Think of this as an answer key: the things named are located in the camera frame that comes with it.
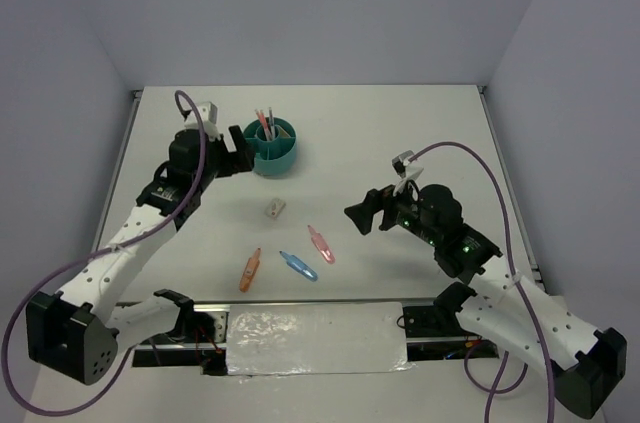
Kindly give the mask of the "pink highlighter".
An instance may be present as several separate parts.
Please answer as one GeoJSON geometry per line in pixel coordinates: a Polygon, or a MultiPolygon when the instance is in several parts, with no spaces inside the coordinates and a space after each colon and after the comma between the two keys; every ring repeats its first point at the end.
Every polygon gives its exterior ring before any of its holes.
{"type": "Polygon", "coordinates": [[[308,225],[307,228],[310,234],[312,244],[314,245],[316,250],[319,252],[319,254],[322,256],[324,261],[327,262],[328,264],[334,264],[336,261],[335,255],[332,252],[331,248],[329,247],[327,241],[322,236],[322,234],[316,231],[311,225],[308,225]]]}

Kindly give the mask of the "red slim pen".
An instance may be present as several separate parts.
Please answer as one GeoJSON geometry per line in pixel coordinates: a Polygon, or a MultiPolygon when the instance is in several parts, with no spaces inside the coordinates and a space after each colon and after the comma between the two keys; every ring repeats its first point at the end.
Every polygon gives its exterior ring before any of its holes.
{"type": "Polygon", "coordinates": [[[258,118],[258,121],[261,124],[261,127],[263,128],[265,139],[269,141],[271,137],[271,133],[270,133],[270,128],[267,123],[267,120],[261,110],[255,110],[255,113],[256,113],[256,117],[258,118]]]}

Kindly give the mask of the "orange slim pen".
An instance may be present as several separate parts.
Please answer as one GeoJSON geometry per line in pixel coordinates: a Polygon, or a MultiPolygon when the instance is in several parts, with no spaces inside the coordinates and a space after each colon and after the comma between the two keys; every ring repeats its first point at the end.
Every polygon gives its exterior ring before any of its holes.
{"type": "Polygon", "coordinates": [[[264,115],[264,112],[262,110],[258,111],[258,116],[260,118],[262,127],[264,128],[264,133],[265,133],[265,138],[267,141],[271,141],[271,133],[270,133],[270,127],[269,127],[269,123],[268,120],[266,118],[266,116],[264,115]]]}

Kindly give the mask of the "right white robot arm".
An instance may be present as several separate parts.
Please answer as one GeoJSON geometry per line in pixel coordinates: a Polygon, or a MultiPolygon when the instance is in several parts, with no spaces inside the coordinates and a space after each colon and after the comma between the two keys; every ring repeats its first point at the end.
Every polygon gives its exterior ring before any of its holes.
{"type": "Polygon", "coordinates": [[[436,326],[476,334],[549,377],[555,400],[574,415],[593,418],[624,378],[624,336],[585,322],[512,270],[499,247],[464,222],[447,187],[428,185],[416,196],[373,189],[344,213],[363,235],[380,214],[380,230],[398,226],[429,244],[453,280],[428,311],[436,326]]]}

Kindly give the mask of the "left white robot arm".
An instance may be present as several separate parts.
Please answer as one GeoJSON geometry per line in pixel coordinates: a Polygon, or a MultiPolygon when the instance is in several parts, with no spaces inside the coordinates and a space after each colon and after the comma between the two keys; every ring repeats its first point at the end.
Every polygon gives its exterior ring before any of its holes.
{"type": "Polygon", "coordinates": [[[53,294],[37,292],[26,306],[31,360],[85,385],[99,381],[118,353],[160,334],[175,342],[214,319],[194,309],[191,298],[160,289],[141,303],[121,307],[122,294],[152,256],[184,226],[209,184],[253,169],[255,152],[242,129],[223,138],[178,132],[168,158],[136,199],[128,218],[100,255],[53,294]]]}

